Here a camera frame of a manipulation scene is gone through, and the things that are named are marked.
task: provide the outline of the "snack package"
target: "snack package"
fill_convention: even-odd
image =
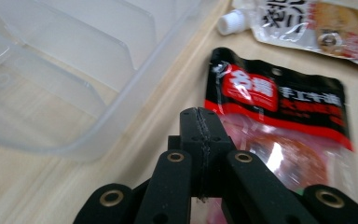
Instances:
[[[358,63],[358,9],[318,0],[235,0],[217,23],[222,35],[251,28],[272,45],[305,49]]]
[[[237,149],[254,152],[294,192],[324,184],[356,198],[345,106],[335,78],[213,50],[205,108],[219,115]],[[208,223],[224,223],[219,201],[211,203]]]

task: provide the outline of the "red and black package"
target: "red and black package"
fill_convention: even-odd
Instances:
[[[254,152],[293,191],[325,184],[355,196],[345,106],[335,78],[213,50],[205,108],[219,115],[237,149]],[[222,223],[216,208],[208,223]]]

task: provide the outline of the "white cap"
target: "white cap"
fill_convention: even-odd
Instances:
[[[221,35],[238,34],[250,28],[245,11],[234,9],[222,16],[217,22],[217,29]]]

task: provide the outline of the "light wood surface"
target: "light wood surface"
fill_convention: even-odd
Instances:
[[[0,223],[72,223],[98,187],[119,183],[134,188],[149,178],[159,154],[166,150],[168,135],[179,134],[179,112],[203,105],[208,60],[217,47],[306,74],[336,77],[344,83],[358,189],[358,65],[258,43],[251,32],[221,36],[215,24],[229,10],[230,3],[221,1],[211,12],[130,128],[97,161],[68,161],[0,147]],[[204,210],[195,212],[194,222],[202,223]]]

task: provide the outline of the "clear plastic bin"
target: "clear plastic bin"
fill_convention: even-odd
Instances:
[[[0,145],[92,160],[217,0],[0,0]]]

